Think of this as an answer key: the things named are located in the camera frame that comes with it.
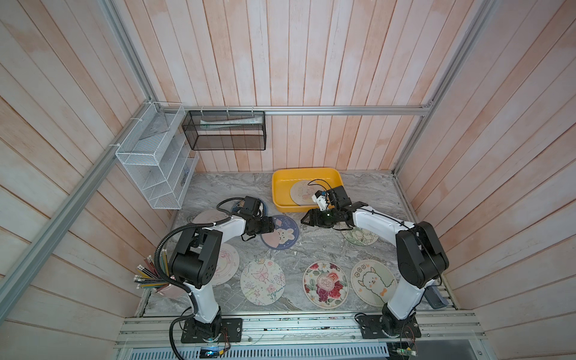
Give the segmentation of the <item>purple bunny coaster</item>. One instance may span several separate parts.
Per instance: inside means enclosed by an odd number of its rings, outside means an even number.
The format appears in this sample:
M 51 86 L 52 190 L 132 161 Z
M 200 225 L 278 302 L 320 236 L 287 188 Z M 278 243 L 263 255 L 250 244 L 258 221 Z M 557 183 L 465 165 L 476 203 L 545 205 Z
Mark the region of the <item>purple bunny coaster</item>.
M 271 249 L 284 251 L 294 246 L 300 235 L 299 225 L 286 215 L 272 216 L 274 231 L 262 234 L 262 242 Z

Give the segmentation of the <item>butterfly floral coaster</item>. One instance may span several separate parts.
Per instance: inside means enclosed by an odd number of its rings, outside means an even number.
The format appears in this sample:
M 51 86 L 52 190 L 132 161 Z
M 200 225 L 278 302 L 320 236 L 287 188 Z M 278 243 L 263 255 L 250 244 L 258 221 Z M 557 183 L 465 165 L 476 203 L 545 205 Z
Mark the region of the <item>butterfly floral coaster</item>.
M 243 269 L 240 278 L 244 297 L 256 306 L 274 304 L 284 294 L 286 279 L 281 267 L 271 259 L 256 259 Z

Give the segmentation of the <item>pink pencil cup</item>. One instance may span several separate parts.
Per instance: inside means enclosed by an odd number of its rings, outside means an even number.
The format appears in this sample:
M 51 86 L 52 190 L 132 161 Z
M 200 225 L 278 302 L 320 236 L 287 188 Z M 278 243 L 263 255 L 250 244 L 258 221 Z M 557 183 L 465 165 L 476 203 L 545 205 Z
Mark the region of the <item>pink pencil cup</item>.
M 183 296 L 187 296 L 188 292 L 185 289 L 182 289 L 178 286 L 168 284 L 166 286 L 162 286 L 160 289 L 156 291 L 157 295 L 163 296 L 168 299 L 177 299 Z

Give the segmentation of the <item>yellow plastic storage box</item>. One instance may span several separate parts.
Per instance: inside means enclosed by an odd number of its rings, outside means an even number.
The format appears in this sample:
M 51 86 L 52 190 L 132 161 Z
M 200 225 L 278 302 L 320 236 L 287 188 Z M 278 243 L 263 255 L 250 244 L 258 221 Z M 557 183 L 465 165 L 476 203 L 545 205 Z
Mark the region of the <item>yellow plastic storage box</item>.
M 325 190 L 344 185 L 340 173 L 336 169 L 328 167 L 279 169 L 274 172 L 271 184 L 273 203 L 279 212 L 306 213 L 308 210 L 318 208 L 317 204 L 296 205 L 290 198 L 291 187 L 301 180 L 310 180 L 310 182 L 323 186 Z

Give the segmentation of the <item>grey rectangular device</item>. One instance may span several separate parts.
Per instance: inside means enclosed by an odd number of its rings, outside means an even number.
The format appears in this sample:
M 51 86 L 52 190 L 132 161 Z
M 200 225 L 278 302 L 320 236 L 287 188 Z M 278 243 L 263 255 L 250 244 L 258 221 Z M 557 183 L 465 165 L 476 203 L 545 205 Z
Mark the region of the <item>grey rectangular device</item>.
M 449 301 L 442 296 L 437 285 L 428 286 L 424 291 L 424 298 L 434 310 L 446 308 L 449 305 Z

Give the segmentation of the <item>cream pink drawing coaster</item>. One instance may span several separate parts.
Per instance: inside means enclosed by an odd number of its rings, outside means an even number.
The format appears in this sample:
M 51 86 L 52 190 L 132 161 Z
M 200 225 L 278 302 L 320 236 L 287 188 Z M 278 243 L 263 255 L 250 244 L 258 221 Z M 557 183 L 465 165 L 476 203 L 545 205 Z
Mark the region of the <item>cream pink drawing coaster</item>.
M 313 196 L 316 192 L 323 192 L 325 188 L 320 184 L 315 184 L 310 180 L 297 181 L 290 189 L 289 195 L 292 201 L 298 206 L 315 206 Z

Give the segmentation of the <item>pink kitty coaster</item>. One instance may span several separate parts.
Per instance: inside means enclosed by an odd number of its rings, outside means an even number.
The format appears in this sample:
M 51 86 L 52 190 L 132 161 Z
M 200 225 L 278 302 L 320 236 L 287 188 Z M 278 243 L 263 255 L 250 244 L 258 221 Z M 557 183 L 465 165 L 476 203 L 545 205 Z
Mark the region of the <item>pink kitty coaster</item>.
M 222 221 L 223 219 L 226 219 L 228 216 L 227 213 L 223 212 L 223 211 L 219 211 L 215 208 L 212 209 L 208 209 L 205 211 L 202 211 L 201 213 L 199 213 L 196 216 L 190 216 L 187 221 L 189 223 L 193 223 L 193 224 L 213 224 L 215 222 L 218 221 Z

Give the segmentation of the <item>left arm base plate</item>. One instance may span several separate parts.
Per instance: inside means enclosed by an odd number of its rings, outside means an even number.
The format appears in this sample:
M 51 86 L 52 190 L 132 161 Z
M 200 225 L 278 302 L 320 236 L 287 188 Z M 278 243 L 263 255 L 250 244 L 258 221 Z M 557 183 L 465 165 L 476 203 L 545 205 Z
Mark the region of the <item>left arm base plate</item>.
M 181 335 L 183 344 L 201 344 L 213 342 L 238 343 L 242 340 L 243 319 L 217 318 L 213 323 L 204 323 L 195 319 L 184 321 Z

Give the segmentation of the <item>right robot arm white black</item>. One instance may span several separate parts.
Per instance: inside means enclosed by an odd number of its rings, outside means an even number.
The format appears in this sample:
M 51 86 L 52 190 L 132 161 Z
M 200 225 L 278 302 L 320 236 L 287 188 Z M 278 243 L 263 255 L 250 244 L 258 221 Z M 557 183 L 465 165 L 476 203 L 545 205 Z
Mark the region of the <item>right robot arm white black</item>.
M 428 222 L 411 223 L 378 212 L 363 202 L 360 207 L 313 208 L 301 224 L 331 229 L 344 223 L 348 230 L 359 228 L 375 233 L 396 247 L 400 281 L 391 300 L 382 309 L 382 332 L 398 338 L 413 323 L 423 299 L 434 309 L 448 306 L 437 282 L 449 260 L 434 227 Z

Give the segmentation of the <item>red roses floral coaster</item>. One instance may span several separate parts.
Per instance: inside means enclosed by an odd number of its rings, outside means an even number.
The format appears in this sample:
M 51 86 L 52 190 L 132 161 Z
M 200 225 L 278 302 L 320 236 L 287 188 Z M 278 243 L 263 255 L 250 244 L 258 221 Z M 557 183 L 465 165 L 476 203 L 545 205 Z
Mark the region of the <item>red roses floral coaster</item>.
M 304 271 L 302 286 L 308 300 L 325 310 L 342 306 L 350 292 L 350 282 L 345 271 L 328 261 L 317 261 L 309 265 Z

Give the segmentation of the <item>green flowers pattern coaster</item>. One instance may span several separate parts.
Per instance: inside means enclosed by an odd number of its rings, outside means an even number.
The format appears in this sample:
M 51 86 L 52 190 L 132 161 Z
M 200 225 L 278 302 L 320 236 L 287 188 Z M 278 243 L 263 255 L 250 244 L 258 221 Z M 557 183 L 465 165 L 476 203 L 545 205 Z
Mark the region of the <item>green flowers pattern coaster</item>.
M 341 234 L 347 242 L 355 246 L 369 246 L 377 242 L 380 238 L 374 232 L 359 227 L 345 229 Z

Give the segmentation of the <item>colored pencils bundle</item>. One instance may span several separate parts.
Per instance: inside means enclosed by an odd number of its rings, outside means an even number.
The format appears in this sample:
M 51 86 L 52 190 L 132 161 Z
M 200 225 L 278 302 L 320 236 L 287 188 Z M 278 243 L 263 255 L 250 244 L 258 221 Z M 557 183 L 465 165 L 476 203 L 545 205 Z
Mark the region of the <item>colored pencils bundle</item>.
M 166 282 L 161 276 L 162 270 L 166 275 L 170 275 L 168 267 L 167 250 L 163 249 L 160 252 L 160 267 L 157 267 L 152 255 L 148 255 L 144 259 L 143 265 L 138 265 L 136 274 L 133 277 L 133 282 L 136 284 L 137 289 L 152 289 L 159 292 L 167 288 L 170 283 Z

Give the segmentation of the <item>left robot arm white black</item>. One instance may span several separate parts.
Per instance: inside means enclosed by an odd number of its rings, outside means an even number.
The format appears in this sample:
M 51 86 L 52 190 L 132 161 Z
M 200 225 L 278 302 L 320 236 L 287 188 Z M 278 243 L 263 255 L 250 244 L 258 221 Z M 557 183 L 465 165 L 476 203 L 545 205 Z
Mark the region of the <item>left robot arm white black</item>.
M 192 306 L 193 313 L 180 316 L 183 322 L 195 331 L 195 336 L 211 341 L 221 333 L 221 308 L 215 300 L 212 279 L 215 275 L 221 246 L 235 237 L 271 233 L 275 224 L 271 217 L 241 217 L 231 215 L 212 223 L 188 223 L 170 231 L 160 240 L 153 262 L 159 267 L 163 250 L 168 241 L 180 235 L 168 262 L 167 270 L 158 270 L 160 279 L 183 290 Z

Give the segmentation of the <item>alpaca cartoon coaster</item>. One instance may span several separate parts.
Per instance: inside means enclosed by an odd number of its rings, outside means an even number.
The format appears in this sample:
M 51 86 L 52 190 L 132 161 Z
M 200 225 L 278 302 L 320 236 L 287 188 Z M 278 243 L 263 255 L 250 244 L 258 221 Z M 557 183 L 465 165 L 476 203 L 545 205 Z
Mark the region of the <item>alpaca cartoon coaster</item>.
M 395 294 L 397 281 L 381 262 L 366 259 L 352 267 L 351 281 L 355 294 L 370 306 L 382 308 Z

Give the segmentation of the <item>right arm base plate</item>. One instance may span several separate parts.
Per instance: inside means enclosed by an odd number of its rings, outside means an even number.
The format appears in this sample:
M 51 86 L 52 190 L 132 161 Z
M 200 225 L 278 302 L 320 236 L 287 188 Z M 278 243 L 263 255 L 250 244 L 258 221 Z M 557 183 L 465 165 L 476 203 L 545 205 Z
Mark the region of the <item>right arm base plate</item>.
M 397 320 L 384 315 L 357 313 L 354 320 L 361 330 L 363 339 L 396 338 L 399 340 L 400 337 L 414 339 L 422 336 L 414 314 L 406 319 Z

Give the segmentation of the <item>blue bears cartoon coaster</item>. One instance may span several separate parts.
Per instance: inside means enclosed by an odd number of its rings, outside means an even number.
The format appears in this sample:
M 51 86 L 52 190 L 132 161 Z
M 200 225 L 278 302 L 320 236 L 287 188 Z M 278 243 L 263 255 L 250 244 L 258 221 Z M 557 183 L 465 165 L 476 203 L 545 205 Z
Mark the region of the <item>blue bears cartoon coaster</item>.
M 234 203 L 234 205 L 232 206 L 232 209 L 231 209 L 231 212 L 232 212 L 233 214 L 238 215 L 238 216 L 240 216 L 240 215 L 237 213 L 237 204 L 239 203 L 240 200 L 236 201 L 236 202 Z M 264 205 L 264 216 L 267 216 L 267 215 L 268 215 L 267 205 L 266 205 L 263 201 L 262 201 L 262 204 Z

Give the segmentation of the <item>white pink bow coaster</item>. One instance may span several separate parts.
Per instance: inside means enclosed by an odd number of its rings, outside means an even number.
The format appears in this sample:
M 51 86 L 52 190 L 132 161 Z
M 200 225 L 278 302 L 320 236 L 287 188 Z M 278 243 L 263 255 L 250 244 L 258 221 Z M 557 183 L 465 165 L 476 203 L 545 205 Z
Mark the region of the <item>white pink bow coaster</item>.
M 239 269 L 239 263 L 238 251 L 230 244 L 222 244 L 211 284 L 218 286 L 231 280 Z

